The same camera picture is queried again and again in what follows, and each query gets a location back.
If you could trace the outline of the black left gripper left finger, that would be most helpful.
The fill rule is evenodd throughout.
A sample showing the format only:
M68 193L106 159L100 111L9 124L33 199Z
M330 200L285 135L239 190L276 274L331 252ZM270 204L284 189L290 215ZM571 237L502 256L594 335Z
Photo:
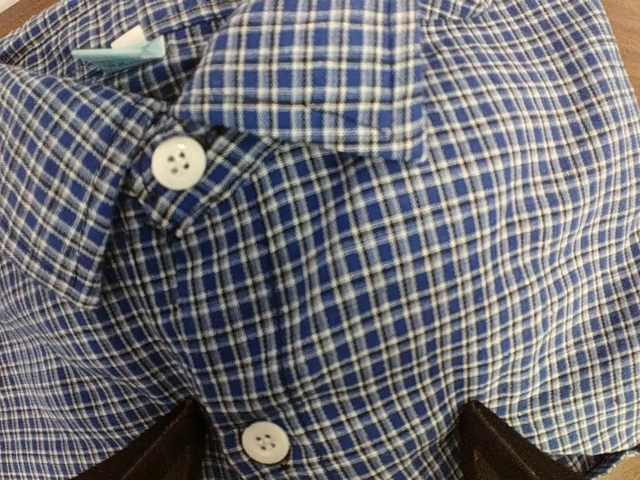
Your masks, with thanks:
M205 420L186 400L130 445L78 476L80 480L197 480L203 477Z

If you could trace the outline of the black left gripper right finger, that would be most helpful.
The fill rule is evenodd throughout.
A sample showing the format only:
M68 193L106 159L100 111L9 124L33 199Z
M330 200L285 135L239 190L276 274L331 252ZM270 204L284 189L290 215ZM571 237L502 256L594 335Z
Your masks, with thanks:
M539 450L478 401L468 402L462 409L458 433L464 479L584 479Z

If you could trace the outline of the blue checked shirt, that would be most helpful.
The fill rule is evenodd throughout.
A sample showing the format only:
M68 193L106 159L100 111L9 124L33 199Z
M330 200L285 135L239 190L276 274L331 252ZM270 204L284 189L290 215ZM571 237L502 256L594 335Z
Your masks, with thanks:
M205 479L639 455L639 107L598 1L62 1L1 41L1 475L188 404Z

